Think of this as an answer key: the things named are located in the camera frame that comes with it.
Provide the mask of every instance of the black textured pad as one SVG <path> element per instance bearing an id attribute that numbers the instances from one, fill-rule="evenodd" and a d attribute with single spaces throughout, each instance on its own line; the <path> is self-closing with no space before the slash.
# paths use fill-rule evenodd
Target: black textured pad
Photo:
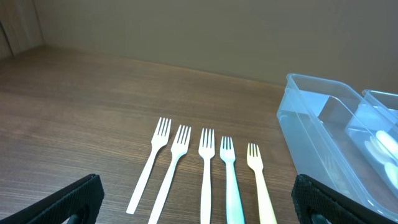
<path id="1" fill-rule="evenodd" d="M 93 224 L 100 210 L 104 190 L 98 175 L 90 174 L 47 198 L 0 221 L 3 223 L 61 224 L 69 217 Z"/>
<path id="2" fill-rule="evenodd" d="M 394 223 L 307 175 L 296 177 L 292 198 L 301 224 L 313 223 L 314 214 L 331 223 Z"/>

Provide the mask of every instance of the light blue fork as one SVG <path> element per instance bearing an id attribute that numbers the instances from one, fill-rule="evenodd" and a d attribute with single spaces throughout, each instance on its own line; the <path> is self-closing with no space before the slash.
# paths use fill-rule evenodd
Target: light blue fork
<path id="1" fill-rule="evenodd" d="M 222 137 L 220 157 L 226 166 L 226 222 L 244 224 L 243 207 L 235 176 L 235 152 L 231 137 Z"/>

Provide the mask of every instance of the fork head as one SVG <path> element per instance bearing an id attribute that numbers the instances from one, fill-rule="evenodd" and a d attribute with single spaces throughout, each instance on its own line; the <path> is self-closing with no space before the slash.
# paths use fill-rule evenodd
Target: fork head
<path id="1" fill-rule="evenodd" d="M 159 118 L 154 137 L 152 137 L 151 141 L 153 149 L 159 150 L 161 147 L 167 144 L 169 141 L 171 123 L 171 119 Z"/>
<path id="2" fill-rule="evenodd" d="M 220 146 L 220 157 L 224 162 L 235 161 L 234 144 L 231 137 L 222 137 Z"/>
<path id="3" fill-rule="evenodd" d="M 263 168 L 260 150 L 257 144 L 248 144 L 248 165 L 254 171 L 262 170 Z"/>
<path id="4" fill-rule="evenodd" d="M 214 145 L 214 129 L 201 130 L 200 143 L 199 143 L 199 155 L 203 159 L 211 159 L 215 155 L 215 145 Z"/>
<path id="5" fill-rule="evenodd" d="M 191 136 L 191 127 L 180 125 L 172 145 L 173 156 L 180 157 L 188 152 L 190 136 Z"/>

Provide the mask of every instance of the wood grain surface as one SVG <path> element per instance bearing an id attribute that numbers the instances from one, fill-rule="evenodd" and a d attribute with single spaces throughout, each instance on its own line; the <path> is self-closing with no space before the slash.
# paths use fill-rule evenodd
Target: wood grain surface
<path id="1" fill-rule="evenodd" d="M 185 68 L 41 47 L 0 62 L 0 218 L 95 173 L 105 198 L 97 223 L 147 223 L 178 125 L 192 127 L 159 223 L 199 223 L 203 127 L 215 129 L 212 223 L 226 223 L 220 139 L 232 136 L 246 223 L 259 223 L 248 142 L 259 145 L 279 223 L 298 223 L 296 171 L 276 117 L 284 87 Z M 127 205 L 159 117 L 172 119 L 136 213 Z"/>

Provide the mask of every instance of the plastic fork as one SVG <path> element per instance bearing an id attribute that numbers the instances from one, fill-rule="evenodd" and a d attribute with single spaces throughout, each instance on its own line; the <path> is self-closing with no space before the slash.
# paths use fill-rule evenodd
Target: plastic fork
<path id="1" fill-rule="evenodd" d="M 256 175 L 260 223 L 277 223 L 271 200 L 269 199 L 266 181 L 262 174 L 263 165 L 259 146 L 253 143 L 248 145 L 248 165 Z"/>
<path id="2" fill-rule="evenodd" d="M 210 159 L 215 155 L 214 129 L 202 129 L 199 155 L 203 158 L 203 182 L 200 197 L 200 223 L 210 223 L 211 217 L 211 178 Z"/>
<path id="3" fill-rule="evenodd" d="M 159 122 L 157 123 L 154 136 L 152 137 L 152 141 L 150 142 L 152 144 L 152 150 L 150 152 L 147 163 L 142 170 L 141 176 L 139 177 L 136 188 L 132 193 L 129 206 L 127 207 L 126 211 L 128 214 L 134 214 L 134 212 L 136 211 L 142 193 L 144 192 L 145 186 L 147 185 L 150 171 L 154 166 L 156 154 L 169 141 L 171 123 L 171 119 L 159 118 Z"/>
<path id="4" fill-rule="evenodd" d="M 242 224 L 244 223 L 243 207 L 235 176 L 235 152 L 231 137 L 222 137 L 220 157 L 226 166 L 226 222 Z"/>
<path id="5" fill-rule="evenodd" d="M 174 142 L 172 145 L 172 161 L 169 169 L 167 170 L 166 176 L 164 177 L 162 186 L 160 187 L 157 195 L 154 208 L 149 217 L 149 224 L 155 224 L 159 220 L 160 214 L 162 213 L 164 203 L 166 202 L 167 195 L 169 194 L 170 185 L 173 180 L 175 167 L 177 166 L 178 160 L 181 156 L 188 152 L 189 139 L 191 136 L 191 127 L 182 126 L 178 128 L 177 134 L 175 135 Z"/>

